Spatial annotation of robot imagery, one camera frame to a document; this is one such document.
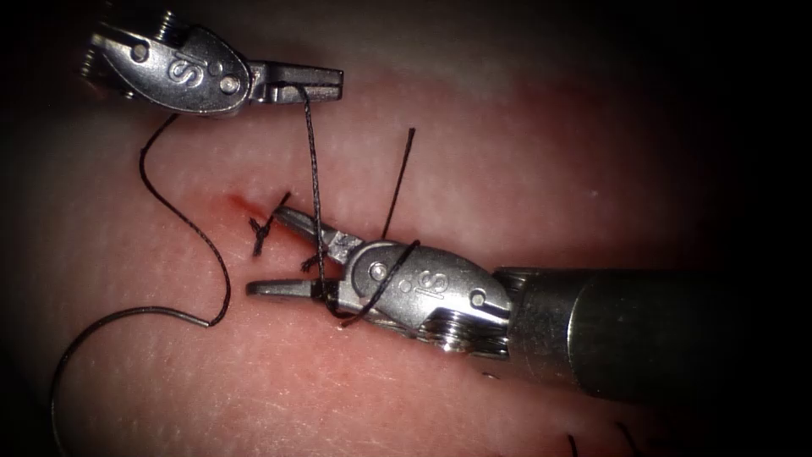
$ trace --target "needle driver jaw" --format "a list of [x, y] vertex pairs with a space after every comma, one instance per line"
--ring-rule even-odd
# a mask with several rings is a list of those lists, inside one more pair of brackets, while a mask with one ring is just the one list
[[340, 100], [343, 71], [251, 61], [171, 11], [107, 5], [80, 74], [175, 113], [233, 115], [252, 102]]
[[[315, 238], [313, 219], [282, 206], [274, 215], [282, 225], [307, 239]], [[409, 248], [390, 240], [363, 241], [322, 224], [327, 255], [344, 265], [341, 279], [324, 284], [326, 296], [340, 311], [359, 313]], [[512, 304], [508, 293], [487, 271], [448, 251], [417, 246], [381, 293], [364, 319], [444, 350], [506, 355], [505, 336]], [[247, 295], [319, 299], [318, 281], [255, 281]]]

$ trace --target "black suture thread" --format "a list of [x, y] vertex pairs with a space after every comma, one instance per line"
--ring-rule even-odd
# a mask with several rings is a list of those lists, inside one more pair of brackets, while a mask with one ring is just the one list
[[615, 422], [615, 425], [617, 425], [617, 428], [620, 429], [620, 432], [626, 438], [626, 442], [628, 443], [628, 446], [632, 449], [632, 455], [634, 457], [644, 457], [643, 453], [640, 452], [640, 449], [637, 449], [637, 444], [634, 443], [634, 440], [632, 439], [632, 434], [629, 433], [628, 428], [626, 427], [626, 424], [618, 421], [618, 422]]
[[578, 457], [578, 446], [575, 445], [575, 437], [567, 435], [567, 440], [569, 440], [569, 448], [573, 451], [573, 457]]
[[344, 322], [341, 322], [342, 327], [347, 327], [348, 325], [357, 322], [359, 319], [366, 316], [366, 313], [370, 312], [372, 306], [375, 306], [378, 300], [381, 299], [383, 291], [387, 288], [389, 283], [392, 282], [392, 278], [395, 277], [395, 273], [397, 273], [400, 267], [406, 262], [406, 259], [409, 258], [409, 255], [411, 255], [412, 251], [414, 251], [414, 248], [416, 248], [419, 245], [420, 240], [412, 241], [412, 244], [409, 245], [405, 251], [403, 251], [400, 257], [398, 257], [398, 260], [395, 262], [395, 264], [392, 265], [392, 269], [389, 270], [389, 273], [387, 273], [386, 277], [381, 281], [380, 284], [378, 284], [378, 288], [375, 290], [375, 293], [372, 295], [372, 298], [370, 298], [370, 302], [364, 305], [364, 307], [361, 308], [361, 311], [359, 311], [358, 314], [350, 317]]
[[319, 283], [321, 299], [331, 314], [338, 317], [337, 305], [326, 297], [324, 287], [324, 239], [321, 233], [321, 194], [319, 193], [319, 166], [315, 156], [315, 132], [313, 131], [313, 118], [310, 116], [310, 96], [304, 86], [292, 85], [304, 100], [304, 121], [307, 123], [307, 144], [310, 148], [310, 177], [313, 182], [313, 220], [315, 224], [315, 258], [319, 265]]
[[[322, 250], [321, 254], [326, 255], [327, 250]], [[316, 263], [318, 263], [318, 261], [319, 261], [319, 257], [316, 256], [316, 255], [313, 255], [313, 256], [310, 256], [310, 257], [304, 259], [304, 262], [302, 262], [302, 265], [301, 265], [302, 273], [307, 273], [308, 271], [310, 271], [310, 269]]]
[[389, 223], [392, 221], [392, 215], [395, 213], [395, 203], [398, 202], [398, 194], [400, 193], [400, 184], [403, 182], [403, 174], [406, 172], [406, 162], [409, 161], [409, 153], [412, 151], [412, 140], [414, 139], [415, 129], [409, 129], [409, 138], [406, 139], [406, 150], [403, 152], [403, 163], [400, 165], [400, 173], [398, 174], [398, 183], [395, 184], [395, 193], [392, 196], [392, 204], [389, 206], [389, 214], [387, 215], [387, 223], [383, 226], [382, 239], [387, 237], [389, 232]]
[[[279, 201], [277, 207], [283, 206], [290, 198], [290, 192], [285, 192], [285, 196]], [[248, 223], [251, 225], [251, 228], [254, 230], [254, 234], [256, 235], [256, 241], [254, 242], [254, 257], [259, 257], [262, 255], [262, 245], [265, 243], [265, 238], [267, 238], [268, 234], [271, 232], [271, 223], [273, 222], [273, 212], [271, 212], [271, 216], [268, 217], [267, 222], [265, 225], [260, 225], [260, 223], [256, 222], [256, 220], [251, 217]]]
[[76, 352], [79, 346], [88, 337], [90, 337], [91, 334], [93, 334], [96, 330], [98, 330], [101, 327], [104, 327], [110, 322], [117, 321], [118, 319], [122, 319], [124, 317], [137, 316], [139, 314], [157, 314], [163, 316], [176, 317], [177, 319], [193, 323], [194, 325], [199, 325], [203, 328], [214, 327], [215, 325], [217, 325], [218, 322], [220, 322], [223, 319], [223, 317], [225, 317], [226, 311], [228, 310], [228, 303], [231, 300], [231, 279], [228, 276], [228, 270], [226, 269], [225, 262], [222, 260], [220, 251], [217, 250], [217, 248], [214, 246], [214, 243], [212, 243], [211, 240], [209, 240], [209, 237], [207, 237], [202, 230], [200, 230], [194, 223], [192, 223], [183, 213], [178, 211], [177, 208], [172, 206], [172, 204], [170, 204], [165, 198], [163, 198], [163, 196], [158, 194], [157, 190], [155, 190], [155, 187], [152, 186], [152, 183], [146, 177], [146, 171], [144, 167], [146, 153], [150, 150], [152, 144], [155, 143], [155, 141], [161, 135], [161, 133], [163, 133], [163, 130], [165, 130], [169, 125], [175, 122], [177, 118], [178, 118], [177, 114], [169, 116], [166, 122], [164, 122], [163, 125], [161, 125], [161, 127], [159, 127], [154, 134], [152, 134], [152, 137], [150, 137], [150, 139], [146, 142], [146, 145], [141, 149], [139, 160], [139, 170], [141, 174], [141, 180], [144, 182], [144, 185], [152, 193], [152, 195], [155, 196], [161, 203], [163, 203], [164, 206], [166, 206], [172, 212], [174, 212], [175, 215], [180, 217], [181, 220], [186, 222], [206, 242], [211, 251], [214, 253], [214, 256], [217, 258], [217, 262], [220, 263], [222, 275], [225, 278], [226, 282], [226, 293], [225, 296], [223, 297], [222, 307], [220, 308], [220, 312], [217, 314], [217, 316], [214, 317], [214, 319], [211, 319], [210, 321], [189, 314], [188, 312], [176, 310], [173, 308], [167, 308], [165, 306], [140, 306], [135, 308], [129, 308], [126, 310], [116, 311], [114, 313], [102, 317], [101, 319], [98, 319], [97, 321], [89, 325], [87, 328], [85, 328], [85, 330], [83, 330], [82, 333], [80, 333], [79, 336], [77, 336], [73, 341], [71, 341], [70, 344], [68, 345], [68, 348], [63, 352], [62, 357], [59, 359], [59, 363], [57, 364], [56, 370], [54, 370], [53, 377], [51, 380], [51, 390], [49, 393], [51, 400], [50, 401], [51, 432], [53, 434], [53, 440], [57, 446], [57, 450], [63, 456], [67, 456], [69, 455], [69, 453], [68, 450], [62, 444], [62, 440], [59, 438], [59, 430], [57, 428], [56, 404], [58, 400], [58, 388], [62, 380], [62, 375], [64, 374], [65, 367], [68, 364], [71, 355], [73, 355], [74, 352]]

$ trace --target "printed logo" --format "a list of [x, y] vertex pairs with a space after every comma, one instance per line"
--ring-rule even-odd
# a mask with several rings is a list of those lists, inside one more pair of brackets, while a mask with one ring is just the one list
[[176, 59], [169, 64], [169, 79], [188, 87], [200, 85], [203, 82], [203, 69], [207, 66], [206, 62], [182, 52], [176, 52], [175, 57]]

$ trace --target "blood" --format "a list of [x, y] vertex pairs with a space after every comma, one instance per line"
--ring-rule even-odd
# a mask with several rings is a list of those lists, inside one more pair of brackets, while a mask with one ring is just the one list
[[226, 200], [229, 205], [245, 214], [245, 220], [248, 220], [248, 217], [253, 217], [257, 219], [259, 223], [264, 223], [273, 210], [273, 208], [265, 208], [256, 203], [252, 203], [241, 195], [227, 194]]

